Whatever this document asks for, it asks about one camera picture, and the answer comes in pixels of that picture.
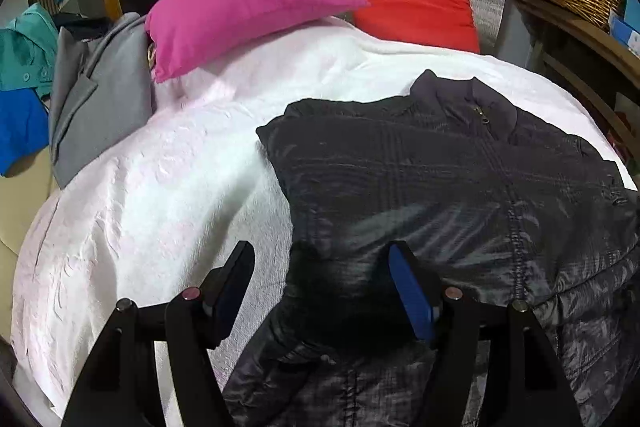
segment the red pillow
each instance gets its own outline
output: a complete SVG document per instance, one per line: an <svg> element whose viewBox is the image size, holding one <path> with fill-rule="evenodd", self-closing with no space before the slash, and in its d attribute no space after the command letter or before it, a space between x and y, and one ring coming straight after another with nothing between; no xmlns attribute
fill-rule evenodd
<svg viewBox="0 0 640 427"><path fill-rule="evenodd" d="M367 0L358 28L379 39L479 53L469 0Z"/></svg>

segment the beige cushion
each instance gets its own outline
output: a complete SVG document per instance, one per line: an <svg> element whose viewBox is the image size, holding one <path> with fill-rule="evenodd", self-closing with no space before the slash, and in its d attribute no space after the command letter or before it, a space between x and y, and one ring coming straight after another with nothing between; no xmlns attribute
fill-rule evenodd
<svg viewBox="0 0 640 427"><path fill-rule="evenodd" d="M6 177L0 176L0 335L6 340L17 255L33 218L55 188L48 149L21 159Z"/></svg>

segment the white bedspread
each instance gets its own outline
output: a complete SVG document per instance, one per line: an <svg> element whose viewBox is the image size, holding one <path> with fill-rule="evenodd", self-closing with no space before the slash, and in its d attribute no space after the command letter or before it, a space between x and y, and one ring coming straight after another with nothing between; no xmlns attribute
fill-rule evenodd
<svg viewBox="0 0 640 427"><path fill-rule="evenodd" d="M212 356L224 385L280 297L291 225L255 128L313 97L369 102L405 94L430 68L478 77L626 169L587 111L541 76L493 57L372 38L337 19L252 42L157 87L148 125L50 198L20 252L12 343L62 416L75 377L116 300L168 301L223 264L239 239L255 273L236 327ZM166 349L158 352L168 427L180 425Z"/></svg>

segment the gray folded clothing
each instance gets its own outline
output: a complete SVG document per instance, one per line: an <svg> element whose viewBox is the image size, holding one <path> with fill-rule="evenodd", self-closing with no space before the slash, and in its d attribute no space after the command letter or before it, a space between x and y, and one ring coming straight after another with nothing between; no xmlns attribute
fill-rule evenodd
<svg viewBox="0 0 640 427"><path fill-rule="evenodd" d="M145 18L123 15L100 40L60 29L51 91L49 143L60 188L151 117Z"/></svg>

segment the teal shirt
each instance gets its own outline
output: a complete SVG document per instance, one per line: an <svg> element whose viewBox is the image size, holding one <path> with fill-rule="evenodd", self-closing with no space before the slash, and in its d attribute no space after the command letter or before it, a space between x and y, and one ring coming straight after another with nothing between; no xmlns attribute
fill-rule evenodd
<svg viewBox="0 0 640 427"><path fill-rule="evenodd" d="M58 30L40 4L0 28L0 90L31 87L39 97L51 92Z"/></svg>

